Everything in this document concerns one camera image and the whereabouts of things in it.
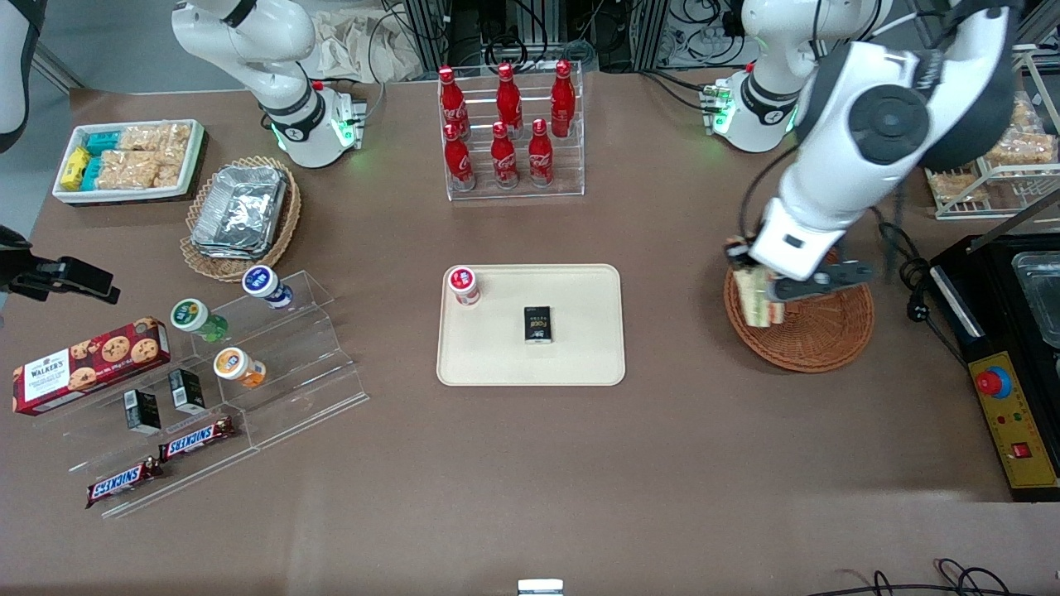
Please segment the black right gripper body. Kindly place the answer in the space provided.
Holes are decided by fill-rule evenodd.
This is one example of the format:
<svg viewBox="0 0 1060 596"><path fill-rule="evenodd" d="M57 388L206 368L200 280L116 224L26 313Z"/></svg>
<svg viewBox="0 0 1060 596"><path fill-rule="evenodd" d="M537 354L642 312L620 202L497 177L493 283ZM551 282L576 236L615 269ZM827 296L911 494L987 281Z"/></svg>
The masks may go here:
<svg viewBox="0 0 1060 596"><path fill-rule="evenodd" d="M37 291L15 286L16 279L23 271L36 271L36 257L31 253L31 248L1 248L2 293L38 300Z"/></svg>

